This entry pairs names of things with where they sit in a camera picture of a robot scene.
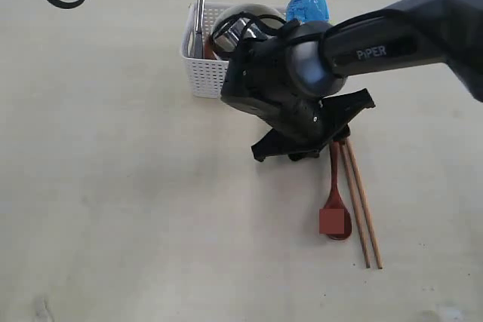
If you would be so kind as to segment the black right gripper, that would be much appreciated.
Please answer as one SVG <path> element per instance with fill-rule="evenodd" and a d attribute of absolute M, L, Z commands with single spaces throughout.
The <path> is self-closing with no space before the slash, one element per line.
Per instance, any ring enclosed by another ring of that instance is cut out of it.
<path fill-rule="evenodd" d="M 240 41 L 229 61 L 222 101 L 263 120 L 291 110 L 299 100 L 317 102 L 330 95 L 332 76 L 319 54 L 319 41 L 330 26 L 310 21 L 279 37 Z"/>

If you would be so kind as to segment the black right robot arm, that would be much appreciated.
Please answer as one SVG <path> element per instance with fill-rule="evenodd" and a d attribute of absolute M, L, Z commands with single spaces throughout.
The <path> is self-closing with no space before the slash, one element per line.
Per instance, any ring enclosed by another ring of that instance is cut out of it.
<path fill-rule="evenodd" d="M 482 0 L 401 0 L 331 25 L 286 22 L 241 40 L 222 101 L 300 144 L 328 135 L 322 100 L 354 75 L 443 63 L 482 98 Z"/>

